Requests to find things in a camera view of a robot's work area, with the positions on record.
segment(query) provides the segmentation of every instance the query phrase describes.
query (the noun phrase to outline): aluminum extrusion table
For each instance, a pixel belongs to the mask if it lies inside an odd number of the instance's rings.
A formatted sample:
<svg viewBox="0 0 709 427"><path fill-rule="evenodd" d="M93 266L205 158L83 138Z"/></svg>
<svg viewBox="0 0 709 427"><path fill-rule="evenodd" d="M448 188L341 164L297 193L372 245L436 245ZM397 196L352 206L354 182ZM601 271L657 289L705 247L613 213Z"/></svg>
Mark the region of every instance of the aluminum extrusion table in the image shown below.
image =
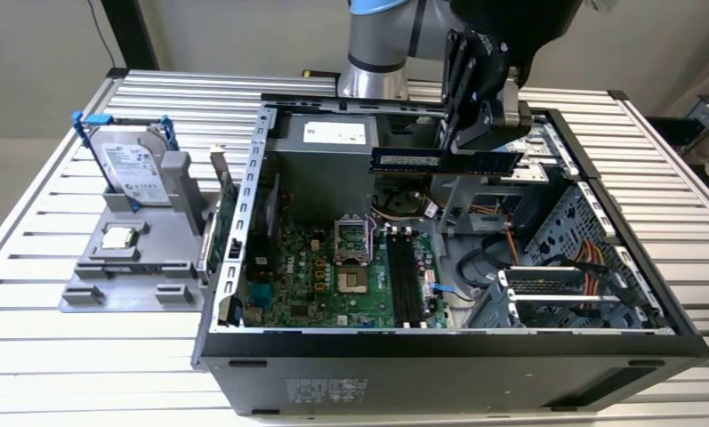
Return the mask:
<svg viewBox="0 0 709 427"><path fill-rule="evenodd" d="M192 176L217 189L209 148L241 181L260 93L333 95L328 78L132 71L108 78L85 112L177 122ZM436 101L440 85L413 83ZM527 89L560 109L647 250L709 343L709 191L629 101L603 91ZM190 369L198 313L57 310L104 210L91 154L70 132L0 227L0 425L539 425L709 427L709 362L599 414L241 418L210 374Z"/></svg>

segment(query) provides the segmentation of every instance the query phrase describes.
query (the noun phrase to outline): white wall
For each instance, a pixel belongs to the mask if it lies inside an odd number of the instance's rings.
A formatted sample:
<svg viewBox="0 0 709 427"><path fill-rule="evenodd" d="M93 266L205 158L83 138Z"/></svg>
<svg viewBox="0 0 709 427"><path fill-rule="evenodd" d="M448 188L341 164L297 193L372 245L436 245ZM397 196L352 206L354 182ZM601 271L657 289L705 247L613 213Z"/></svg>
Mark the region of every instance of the white wall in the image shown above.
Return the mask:
<svg viewBox="0 0 709 427"><path fill-rule="evenodd" d="M173 69L300 75L346 66L344 0L146 0L146 21ZM531 85L623 89L661 109L709 59L709 0L621 0L611 14L583 7L564 39L544 47ZM412 78L441 66L410 61Z"/></svg>
<svg viewBox="0 0 709 427"><path fill-rule="evenodd" d="M110 67L85 0L0 0L0 137L63 135L71 111L87 104Z"/></svg>
<svg viewBox="0 0 709 427"><path fill-rule="evenodd" d="M165 69L298 76L346 66L344 0L141 3ZM708 59L709 0L621 0L609 15L583 8L565 38L544 47L531 85L621 88L652 112ZM409 65L413 78L440 78L438 63ZM85 0L0 0L0 137L62 136L110 66Z"/></svg>

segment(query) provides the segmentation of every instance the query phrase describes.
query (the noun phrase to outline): orange wire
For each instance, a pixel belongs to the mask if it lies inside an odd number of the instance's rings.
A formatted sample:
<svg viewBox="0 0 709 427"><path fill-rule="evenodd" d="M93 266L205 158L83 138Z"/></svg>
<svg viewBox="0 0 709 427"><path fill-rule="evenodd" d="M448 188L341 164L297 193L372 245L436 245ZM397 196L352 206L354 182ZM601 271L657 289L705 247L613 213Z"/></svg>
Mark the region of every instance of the orange wire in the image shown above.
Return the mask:
<svg viewBox="0 0 709 427"><path fill-rule="evenodd" d="M512 239L512 232L511 229L507 229L508 234L508 243L511 244L511 251L512 251L512 265L520 265L521 260L519 259L519 250L516 249L516 242Z"/></svg>

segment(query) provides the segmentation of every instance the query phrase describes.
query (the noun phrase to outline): green circuit board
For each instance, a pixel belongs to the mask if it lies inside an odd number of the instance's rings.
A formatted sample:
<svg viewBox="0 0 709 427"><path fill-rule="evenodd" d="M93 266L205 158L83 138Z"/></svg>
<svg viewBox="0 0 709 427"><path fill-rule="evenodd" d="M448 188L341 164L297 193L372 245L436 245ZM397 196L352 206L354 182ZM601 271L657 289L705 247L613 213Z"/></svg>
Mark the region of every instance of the green circuit board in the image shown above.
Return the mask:
<svg viewBox="0 0 709 427"><path fill-rule="evenodd" d="M262 317L265 327L394 327L385 237L376 233L372 262L366 267L337 266L333 263L333 233L333 228L297 227L284 230L273 305ZM428 238L414 241L414 250L426 256L430 251ZM353 288L348 288L346 282L341 284L338 277L340 272L350 271L356 271L358 278L365 279L365 283L356 283L357 287ZM422 287L424 274L418 274L418 277L418 286ZM425 321L428 327L446 327L441 298L437 314Z"/></svg>

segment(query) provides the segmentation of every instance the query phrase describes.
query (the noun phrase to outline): blue drive bracket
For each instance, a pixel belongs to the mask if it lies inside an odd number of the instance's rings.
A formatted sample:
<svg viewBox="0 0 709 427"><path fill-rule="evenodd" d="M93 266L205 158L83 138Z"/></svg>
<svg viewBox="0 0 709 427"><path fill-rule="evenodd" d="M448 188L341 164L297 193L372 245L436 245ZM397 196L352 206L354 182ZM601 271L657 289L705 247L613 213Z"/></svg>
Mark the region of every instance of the blue drive bracket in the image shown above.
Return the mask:
<svg viewBox="0 0 709 427"><path fill-rule="evenodd" d="M112 182L112 179L109 178L109 175L106 174L106 171L104 170L102 166L102 160L98 157L98 153L95 152L95 149L93 148L91 144L91 138L86 132L86 127L101 127L108 125L160 125L165 131L165 136L168 137L168 149L170 151L180 151L180 144L178 144L178 138L176 134L176 125L173 123L173 119L169 118L169 116L162 116L160 118L158 122L152 122L149 120L136 119L136 118L114 118L112 114L90 114L85 119L82 118L82 111L75 111L71 114L71 127L74 128L78 136L82 140L82 145L86 147L93 154L93 158L95 159L95 163L98 164L99 168L102 169L102 176L106 180L106 191L109 193L116 193L114 185ZM134 212L138 211L141 208L141 204L136 200L130 200L132 207Z"/></svg>
<svg viewBox="0 0 709 427"><path fill-rule="evenodd" d="M99 116L106 116L106 122L102 123L102 125L109 125L109 123L112 123L113 117L110 115L99 115L99 114L90 114L85 123L87 123L87 120L90 119L91 123L89 123L89 125L99 125L99 123L104 121L104 118L101 118ZM89 137L89 134L85 132L85 123L82 122L82 111L75 111L74 113L71 113L71 127L74 128L74 131L81 137L82 146L91 151L93 158L95 159L95 163L98 167L102 169L102 176L104 176L104 179L106 180L106 191L110 193L116 193L113 182L109 179L109 175L106 174L106 171L104 170L102 160L98 158L95 149L93 149L91 138Z"/></svg>

